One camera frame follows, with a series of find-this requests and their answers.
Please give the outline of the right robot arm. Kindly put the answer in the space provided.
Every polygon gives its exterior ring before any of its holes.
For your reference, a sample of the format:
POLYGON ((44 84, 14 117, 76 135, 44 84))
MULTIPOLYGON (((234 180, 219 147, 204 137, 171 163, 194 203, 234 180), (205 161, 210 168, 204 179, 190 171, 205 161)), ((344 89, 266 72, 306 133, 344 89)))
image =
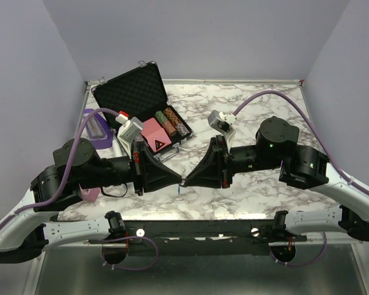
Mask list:
POLYGON ((308 232, 341 232, 369 242, 369 188, 341 176, 326 154, 298 144, 299 128, 276 116, 261 123, 254 145, 233 147, 235 120, 231 113, 209 115, 208 123, 219 135, 183 180, 184 187, 227 189, 238 173, 279 169, 279 181, 323 194, 337 205, 318 211, 279 211, 268 234, 283 241, 308 232))

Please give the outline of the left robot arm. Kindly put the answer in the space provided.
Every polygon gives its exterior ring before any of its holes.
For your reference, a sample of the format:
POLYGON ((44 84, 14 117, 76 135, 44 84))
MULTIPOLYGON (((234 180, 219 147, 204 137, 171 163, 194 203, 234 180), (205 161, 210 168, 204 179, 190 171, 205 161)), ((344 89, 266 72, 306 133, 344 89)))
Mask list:
POLYGON ((142 195, 182 180, 156 160, 143 143, 136 143, 132 157, 106 159, 82 138, 68 141, 53 156, 54 164, 31 182, 24 198, 0 219, 0 264, 30 261, 49 248, 81 240, 116 243, 126 237, 124 221, 115 211, 91 221, 50 221, 82 201, 85 190, 131 183, 135 193, 142 195))

